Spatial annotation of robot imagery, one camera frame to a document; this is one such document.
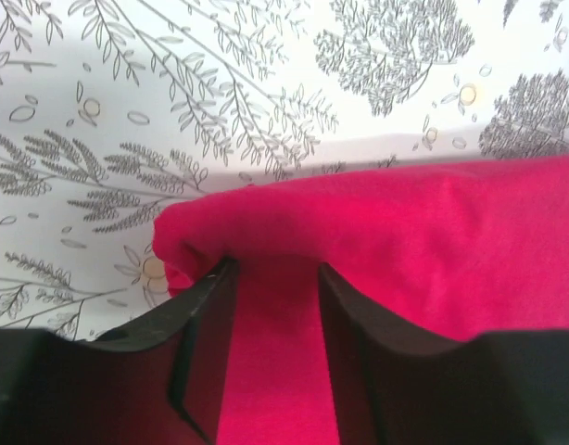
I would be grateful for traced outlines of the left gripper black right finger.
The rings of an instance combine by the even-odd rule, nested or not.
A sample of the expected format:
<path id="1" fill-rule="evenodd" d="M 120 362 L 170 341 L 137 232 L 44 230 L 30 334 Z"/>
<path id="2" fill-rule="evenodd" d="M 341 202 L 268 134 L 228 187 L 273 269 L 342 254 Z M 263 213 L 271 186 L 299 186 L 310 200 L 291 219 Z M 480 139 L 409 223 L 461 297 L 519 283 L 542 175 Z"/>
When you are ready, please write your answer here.
<path id="1" fill-rule="evenodd" d="M 569 330 L 460 342 L 324 264 L 318 295 L 343 444 L 569 444 Z"/>

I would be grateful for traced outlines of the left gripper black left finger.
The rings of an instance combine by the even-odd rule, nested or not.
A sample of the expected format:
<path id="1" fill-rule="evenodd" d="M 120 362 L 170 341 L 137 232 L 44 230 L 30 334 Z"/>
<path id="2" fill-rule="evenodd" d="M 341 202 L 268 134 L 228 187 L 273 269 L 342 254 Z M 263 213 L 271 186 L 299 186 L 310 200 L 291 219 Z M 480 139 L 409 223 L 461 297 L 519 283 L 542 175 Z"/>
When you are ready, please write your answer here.
<path id="1" fill-rule="evenodd" d="M 0 329 L 0 444 L 213 444 L 235 261 L 93 341 Z"/>

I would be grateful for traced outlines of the magenta t shirt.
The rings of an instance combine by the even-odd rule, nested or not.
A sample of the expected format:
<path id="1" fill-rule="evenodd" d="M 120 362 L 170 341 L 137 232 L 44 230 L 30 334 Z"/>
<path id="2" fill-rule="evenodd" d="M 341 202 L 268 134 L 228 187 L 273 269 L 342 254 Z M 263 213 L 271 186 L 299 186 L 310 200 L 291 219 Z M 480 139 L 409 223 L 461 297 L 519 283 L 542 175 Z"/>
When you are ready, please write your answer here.
<path id="1" fill-rule="evenodd" d="M 569 328 L 569 155 L 249 185 L 167 207 L 177 294 L 240 264 L 221 444 L 335 444 L 317 271 L 446 337 Z"/>

